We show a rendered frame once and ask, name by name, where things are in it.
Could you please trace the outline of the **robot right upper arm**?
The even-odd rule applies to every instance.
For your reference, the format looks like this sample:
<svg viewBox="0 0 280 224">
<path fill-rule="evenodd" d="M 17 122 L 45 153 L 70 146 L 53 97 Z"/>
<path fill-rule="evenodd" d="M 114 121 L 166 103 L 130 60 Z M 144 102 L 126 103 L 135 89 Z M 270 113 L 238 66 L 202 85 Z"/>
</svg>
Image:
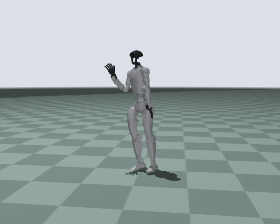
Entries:
<svg viewBox="0 0 280 224">
<path fill-rule="evenodd" d="M 130 85 L 131 85 L 131 81 L 130 81 L 130 71 L 128 71 L 128 73 L 127 73 L 127 78 L 126 78 L 126 85 L 122 88 L 122 91 L 123 91 L 123 92 L 128 92 L 128 91 L 129 91 L 129 88 L 130 88 Z"/>
</svg>

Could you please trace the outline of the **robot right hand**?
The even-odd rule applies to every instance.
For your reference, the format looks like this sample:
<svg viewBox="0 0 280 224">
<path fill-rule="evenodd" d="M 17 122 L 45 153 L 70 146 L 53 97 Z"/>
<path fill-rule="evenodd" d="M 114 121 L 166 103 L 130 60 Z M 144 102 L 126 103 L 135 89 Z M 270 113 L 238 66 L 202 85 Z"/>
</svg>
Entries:
<svg viewBox="0 0 280 224">
<path fill-rule="evenodd" d="M 106 66 L 107 66 L 107 67 L 106 67 Z M 115 66 L 112 66 L 111 63 L 108 64 L 108 65 L 106 65 L 106 66 L 105 66 L 105 67 L 107 68 L 109 74 L 111 74 L 111 77 L 112 77 L 112 76 L 115 76 L 115 78 L 117 79 L 117 76 L 116 76 L 116 74 L 115 74 Z M 114 67 L 114 68 L 113 68 L 113 67 Z"/>
</svg>

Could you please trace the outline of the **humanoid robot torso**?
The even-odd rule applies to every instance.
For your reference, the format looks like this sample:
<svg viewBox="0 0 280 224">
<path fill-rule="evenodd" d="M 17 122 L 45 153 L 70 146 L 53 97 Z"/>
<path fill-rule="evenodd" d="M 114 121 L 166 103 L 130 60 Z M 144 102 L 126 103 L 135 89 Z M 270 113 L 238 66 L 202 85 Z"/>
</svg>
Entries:
<svg viewBox="0 0 280 224">
<path fill-rule="evenodd" d="M 145 98 L 142 96 L 145 92 L 142 91 L 142 86 L 144 86 L 143 82 L 143 75 L 141 74 L 141 68 L 145 68 L 142 65 L 137 66 L 137 68 L 133 68 L 130 70 L 130 81 L 131 81 L 131 87 L 133 95 L 139 94 L 137 96 L 137 102 L 134 103 L 136 112 L 143 113 L 144 105 L 145 104 Z"/>
</svg>

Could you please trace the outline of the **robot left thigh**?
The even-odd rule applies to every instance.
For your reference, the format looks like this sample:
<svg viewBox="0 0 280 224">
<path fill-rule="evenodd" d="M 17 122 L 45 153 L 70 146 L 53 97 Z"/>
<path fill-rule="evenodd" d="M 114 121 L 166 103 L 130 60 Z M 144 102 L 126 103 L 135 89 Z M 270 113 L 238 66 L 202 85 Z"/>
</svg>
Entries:
<svg viewBox="0 0 280 224">
<path fill-rule="evenodd" d="M 151 109 L 151 108 L 150 108 Z M 154 108 L 152 107 L 152 112 L 154 114 Z M 153 119 L 151 118 L 151 113 L 146 109 L 146 105 L 144 105 L 143 113 L 142 113 L 142 122 L 144 126 L 144 131 L 147 139 L 152 140 L 153 137 Z"/>
</svg>

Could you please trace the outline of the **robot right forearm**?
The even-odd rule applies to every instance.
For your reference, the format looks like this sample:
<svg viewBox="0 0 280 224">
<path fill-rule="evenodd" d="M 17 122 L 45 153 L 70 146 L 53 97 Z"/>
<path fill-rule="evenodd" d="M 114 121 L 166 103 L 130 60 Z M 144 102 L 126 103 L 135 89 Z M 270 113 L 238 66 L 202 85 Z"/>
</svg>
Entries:
<svg viewBox="0 0 280 224">
<path fill-rule="evenodd" d="M 114 82 L 114 84 L 116 84 L 118 86 L 119 89 L 122 90 L 124 85 L 118 79 L 116 79 L 115 76 L 112 76 L 112 81 Z"/>
</svg>

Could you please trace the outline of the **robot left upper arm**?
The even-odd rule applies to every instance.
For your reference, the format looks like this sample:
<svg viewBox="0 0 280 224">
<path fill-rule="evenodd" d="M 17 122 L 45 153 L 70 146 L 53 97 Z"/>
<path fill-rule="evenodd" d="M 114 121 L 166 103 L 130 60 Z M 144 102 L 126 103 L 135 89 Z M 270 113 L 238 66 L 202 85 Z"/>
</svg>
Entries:
<svg viewBox="0 0 280 224">
<path fill-rule="evenodd" d="M 141 74 L 143 75 L 143 82 L 144 82 L 144 86 L 142 86 L 142 91 L 146 92 L 145 87 L 148 85 L 149 86 L 149 73 L 150 70 L 149 68 L 141 68 Z"/>
</svg>

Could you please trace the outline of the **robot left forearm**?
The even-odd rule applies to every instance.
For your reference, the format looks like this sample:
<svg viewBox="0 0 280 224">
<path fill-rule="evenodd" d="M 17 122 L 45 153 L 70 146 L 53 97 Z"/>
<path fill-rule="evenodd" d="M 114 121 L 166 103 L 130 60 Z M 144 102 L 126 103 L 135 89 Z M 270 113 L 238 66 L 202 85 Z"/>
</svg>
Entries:
<svg viewBox="0 0 280 224">
<path fill-rule="evenodd" d="M 151 91 L 150 91 L 150 88 L 149 88 L 148 85 L 145 87 L 145 89 L 146 89 L 146 92 L 144 93 L 144 95 L 145 95 L 145 104 L 148 105 L 149 108 L 151 108 L 152 107 L 151 98 L 150 98 Z"/>
</svg>

